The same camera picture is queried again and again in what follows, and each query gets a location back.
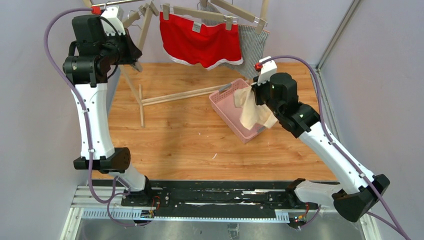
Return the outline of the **wooden clip hanger cream underwear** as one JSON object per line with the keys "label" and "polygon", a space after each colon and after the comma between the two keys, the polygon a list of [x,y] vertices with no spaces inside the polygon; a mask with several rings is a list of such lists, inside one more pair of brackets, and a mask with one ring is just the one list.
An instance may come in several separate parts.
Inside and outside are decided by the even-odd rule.
{"label": "wooden clip hanger cream underwear", "polygon": [[148,1],[145,5],[142,5],[138,8],[137,11],[133,12],[131,16],[135,17],[135,21],[142,19],[142,23],[140,28],[140,34],[138,40],[136,42],[136,46],[142,52],[142,56],[144,55],[144,45],[147,39],[148,31],[153,19],[153,16],[158,16],[159,10],[155,5],[154,0]]}

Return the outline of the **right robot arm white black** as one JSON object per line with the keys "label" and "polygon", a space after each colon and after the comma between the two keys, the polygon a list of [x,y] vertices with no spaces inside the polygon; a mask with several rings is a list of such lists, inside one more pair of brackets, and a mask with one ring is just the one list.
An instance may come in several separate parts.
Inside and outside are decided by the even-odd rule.
{"label": "right robot arm white black", "polygon": [[317,111],[299,101],[297,82],[285,72],[268,79],[256,76],[254,102],[267,107],[279,124],[312,149],[336,176],[338,184],[298,178],[286,189],[293,207],[313,203],[333,207],[347,221],[357,222],[378,201],[390,185],[384,174],[374,174],[359,163],[320,120]]}

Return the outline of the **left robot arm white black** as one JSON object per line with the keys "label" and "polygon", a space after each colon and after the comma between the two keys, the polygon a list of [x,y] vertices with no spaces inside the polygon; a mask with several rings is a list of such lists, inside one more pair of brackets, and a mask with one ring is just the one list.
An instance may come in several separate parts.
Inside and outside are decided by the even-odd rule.
{"label": "left robot arm white black", "polygon": [[147,200],[153,195],[150,181],[131,165],[129,148],[114,147],[107,114],[108,72],[112,66],[134,65],[142,51],[116,17],[80,15],[71,24],[76,40],[62,68],[75,88],[79,111],[81,153],[73,166],[118,177],[127,192]]}

